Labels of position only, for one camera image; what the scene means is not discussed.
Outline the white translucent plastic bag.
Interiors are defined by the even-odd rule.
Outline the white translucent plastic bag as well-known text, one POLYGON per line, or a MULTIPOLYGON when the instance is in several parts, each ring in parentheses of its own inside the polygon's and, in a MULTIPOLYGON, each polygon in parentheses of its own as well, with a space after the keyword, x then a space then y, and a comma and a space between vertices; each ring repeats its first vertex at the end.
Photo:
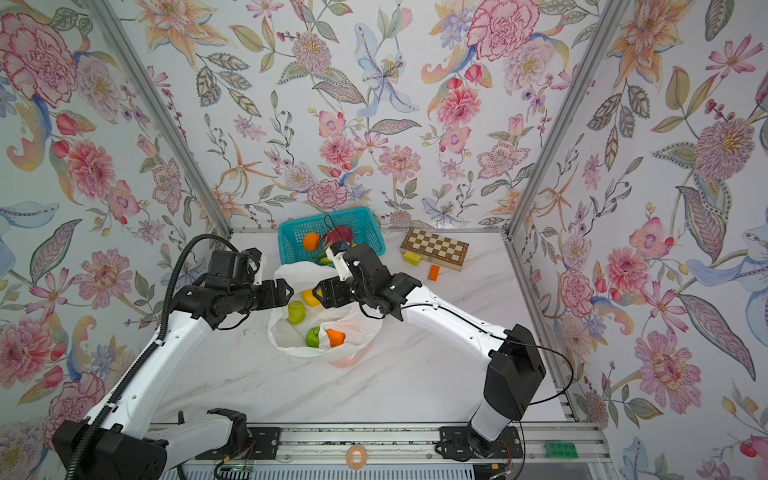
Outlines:
POLYGON ((364 316, 353 303, 341 308, 325 309, 322 306, 311 308, 301 298, 301 293, 314 288, 321 280, 333 278, 336 271, 329 266, 320 266, 311 262, 298 262, 280 266, 275 275, 284 279, 294 289, 294 301, 302 301, 306 306, 306 319, 299 325, 287 321, 287 307, 271 312, 268 324, 268 338, 280 352, 294 358, 323 361, 339 368, 353 365, 364 354, 371 342, 378 335, 382 322, 364 316), (318 348, 305 344, 307 332, 320 328, 318 348), (331 348, 326 335, 328 329, 343 332, 346 339, 343 345, 331 348))

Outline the orange fruit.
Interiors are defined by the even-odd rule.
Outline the orange fruit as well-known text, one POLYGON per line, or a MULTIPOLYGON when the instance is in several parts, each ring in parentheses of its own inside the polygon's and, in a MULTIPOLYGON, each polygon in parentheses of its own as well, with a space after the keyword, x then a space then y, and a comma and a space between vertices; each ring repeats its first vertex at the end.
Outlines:
POLYGON ((315 252, 320 247, 322 238, 316 232, 306 233, 302 238, 302 247, 307 252, 315 252))

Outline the pink dragon fruit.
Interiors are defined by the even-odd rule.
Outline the pink dragon fruit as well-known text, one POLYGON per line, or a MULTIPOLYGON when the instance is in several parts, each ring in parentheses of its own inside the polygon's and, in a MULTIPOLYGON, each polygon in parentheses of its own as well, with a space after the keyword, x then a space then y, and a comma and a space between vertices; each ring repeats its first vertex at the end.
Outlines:
POLYGON ((341 241, 345 243, 351 243, 353 240, 354 232, 350 227, 346 225, 333 227, 324 235, 324 245, 326 247, 334 242, 341 241))

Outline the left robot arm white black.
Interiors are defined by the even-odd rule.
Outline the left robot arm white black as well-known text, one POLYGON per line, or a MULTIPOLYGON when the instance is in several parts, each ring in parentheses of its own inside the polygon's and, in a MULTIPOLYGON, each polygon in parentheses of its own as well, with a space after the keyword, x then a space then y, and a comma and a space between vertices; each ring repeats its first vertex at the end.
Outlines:
POLYGON ((53 444, 68 479, 158 479, 196 456, 237 457, 254 444, 245 414, 209 410, 201 419, 152 432, 160 401, 202 341, 230 314, 285 307, 283 279, 231 291, 188 286, 166 302, 156 334, 110 392, 79 421, 64 421, 53 444))

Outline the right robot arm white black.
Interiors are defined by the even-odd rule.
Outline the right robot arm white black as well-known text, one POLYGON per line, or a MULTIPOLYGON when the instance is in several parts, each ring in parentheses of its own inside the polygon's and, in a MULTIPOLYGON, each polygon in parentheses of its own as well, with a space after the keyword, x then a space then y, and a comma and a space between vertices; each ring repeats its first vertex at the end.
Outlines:
POLYGON ((398 273, 381 282, 338 277, 320 281, 312 295, 323 307, 356 303, 418 326, 467 353, 485 369, 482 401, 466 427, 466 444, 480 458, 492 455, 502 432, 520 421, 546 369, 532 332, 484 322, 434 294, 416 278, 398 273))

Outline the yellow lemon toy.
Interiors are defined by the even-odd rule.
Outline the yellow lemon toy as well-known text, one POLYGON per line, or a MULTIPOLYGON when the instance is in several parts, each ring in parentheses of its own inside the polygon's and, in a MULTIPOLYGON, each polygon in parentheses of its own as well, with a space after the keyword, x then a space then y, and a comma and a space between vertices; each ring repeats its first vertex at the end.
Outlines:
POLYGON ((322 301, 314 295, 311 289, 303 291, 301 293, 301 298, 311 308, 322 305, 322 301))

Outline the yellow banana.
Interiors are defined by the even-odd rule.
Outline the yellow banana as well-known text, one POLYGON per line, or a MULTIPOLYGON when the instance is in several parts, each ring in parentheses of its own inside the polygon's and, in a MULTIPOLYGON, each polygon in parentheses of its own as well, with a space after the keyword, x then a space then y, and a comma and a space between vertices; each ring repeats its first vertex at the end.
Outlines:
POLYGON ((349 251, 355 246, 356 244, 354 242, 334 242, 325 248, 323 257, 321 258, 320 262, 324 265, 330 265, 334 263, 343 253, 349 251))

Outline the green pepper toy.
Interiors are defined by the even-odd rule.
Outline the green pepper toy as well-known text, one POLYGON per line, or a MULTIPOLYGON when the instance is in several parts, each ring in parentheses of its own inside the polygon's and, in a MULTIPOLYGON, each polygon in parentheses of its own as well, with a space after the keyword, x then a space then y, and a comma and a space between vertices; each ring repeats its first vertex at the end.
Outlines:
POLYGON ((287 321, 291 325, 299 325, 306 319, 306 306, 302 301, 291 302, 287 306, 287 321))

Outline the yellow block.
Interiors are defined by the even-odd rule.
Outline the yellow block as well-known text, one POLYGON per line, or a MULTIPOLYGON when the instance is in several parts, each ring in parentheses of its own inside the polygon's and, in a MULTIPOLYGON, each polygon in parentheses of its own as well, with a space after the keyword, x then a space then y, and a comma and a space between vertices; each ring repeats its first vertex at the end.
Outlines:
POLYGON ((412 251, 405 251, 403 253, 403 260, 411 265, 418 266, 422 262, 422 257, 412 251))

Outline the orange block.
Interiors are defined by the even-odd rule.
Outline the orange block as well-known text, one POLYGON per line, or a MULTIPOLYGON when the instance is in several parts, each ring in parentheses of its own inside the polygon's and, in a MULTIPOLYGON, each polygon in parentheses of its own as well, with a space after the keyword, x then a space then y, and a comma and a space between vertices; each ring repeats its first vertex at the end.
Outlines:
POLYGON ((438 265, 432 265, 428 273, 428 279, 430 281, 437 281, 440 274, 440 267, 438 265))

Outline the green lego plate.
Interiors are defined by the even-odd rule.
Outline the green lego plate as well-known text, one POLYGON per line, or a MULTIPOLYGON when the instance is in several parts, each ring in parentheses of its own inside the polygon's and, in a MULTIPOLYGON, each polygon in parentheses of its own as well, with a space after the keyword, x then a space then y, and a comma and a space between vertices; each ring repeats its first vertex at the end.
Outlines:
POLYGON ((572 442, 546 442, 545 451, 548 457, 558 459, 577 459, 577 447, 572 442))

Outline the aluminium rail base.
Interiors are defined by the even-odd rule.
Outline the aluminium rail base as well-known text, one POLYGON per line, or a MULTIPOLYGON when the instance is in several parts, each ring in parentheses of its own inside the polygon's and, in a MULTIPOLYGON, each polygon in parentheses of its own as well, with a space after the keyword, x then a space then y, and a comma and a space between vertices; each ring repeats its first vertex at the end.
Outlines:
POLYGON ((205 453, 164 479, 615 479, 603 434, 591 424, 524 422, 490 458, 455 460, 460 424, 254 423, 257 443, 232 459, 205 453), (572 442, 577 459, 550 458, 546 442, 572 442))

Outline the left aluminium corner post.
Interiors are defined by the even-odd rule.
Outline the left aluminium corner post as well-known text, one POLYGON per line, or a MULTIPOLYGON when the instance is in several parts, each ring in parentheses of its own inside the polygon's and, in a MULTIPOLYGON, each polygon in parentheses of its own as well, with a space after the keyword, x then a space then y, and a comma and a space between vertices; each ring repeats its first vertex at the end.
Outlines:
POLYGON ((168 142, 191 187, 198 194, 202 209, 208 215, 214 229, 220 235, 230 238, 233 234, 231 222, 225 217, 212 189, 195 161, 194 155, 168 113, 163 96, 154 86, 145 65, 120 25, 109 2, 85 0, 83 5, 100 28, 108 45, 115 51, 114 55, 125 68, 127 77, 133 82, 139 95, 146 102, 153 121, 162 137, 168 142))

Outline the aluminium corner post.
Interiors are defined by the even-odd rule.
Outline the aluminium corner post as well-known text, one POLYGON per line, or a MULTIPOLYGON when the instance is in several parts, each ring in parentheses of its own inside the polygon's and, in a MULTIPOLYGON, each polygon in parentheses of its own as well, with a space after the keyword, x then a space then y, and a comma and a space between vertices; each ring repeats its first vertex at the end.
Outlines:
POLYGON ((520 199, 515 213, 512 215, 505 230, 508 240, 524 229, 526 215, 532 207, 537 191, 552 164, 555 154, 565 139, 578 109, 585 99, 589 85, 594 79, 599 65, 604 58, 609 43, 619 29, 622 16, 629 6, 629 1, 607 1, 605 9, 596 22, 596 30, 592 35, 580 63, 580 71, 575 76, 571 88, 553 118, 551 133, 544 142, 539 158, 534 163, 534 169, 520 199))
POLYGON ((198 194, 202 209, 208 215, 214 229, 220 235, 230 238, 233 234, 231 222, 225 217, 212 189, 195 161, 194 155, 168 113, 163 96, 154 86, 145 65, 120 25, 109 2, 85 0, 83 5, 100 28, 108 45, 115 51, 114 55, 125 68, 127 77, 133 82, 139 95, 146 102, 153 121, 162 137, 168 142, 191 187, 198 194))

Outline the right aluminium corner post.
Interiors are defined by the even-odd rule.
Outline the right aluminium corner post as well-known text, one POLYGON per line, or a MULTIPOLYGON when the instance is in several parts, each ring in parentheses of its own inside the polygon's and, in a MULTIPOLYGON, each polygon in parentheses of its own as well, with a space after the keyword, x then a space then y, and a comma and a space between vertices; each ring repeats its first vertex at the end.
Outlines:
POLYGON ((578 109, 585 99, 589 85, 594 79, 599 65, 604 58, 609 43, 619 29, 622 16, 629 6, 629 1, 607 1, 605 9, 596 22, 596 30, 592 35, 580 63, 580 71, 575 76, 571 88, 553 118, 551 133, 544 142, 539 158, 534 163, 534 169, 520 199, 515 213, 512 215, 505 230, 508 240, 524 229, 526 215, 532 207, 537 191, 552 164, 555 154, 565 139, 578 109))

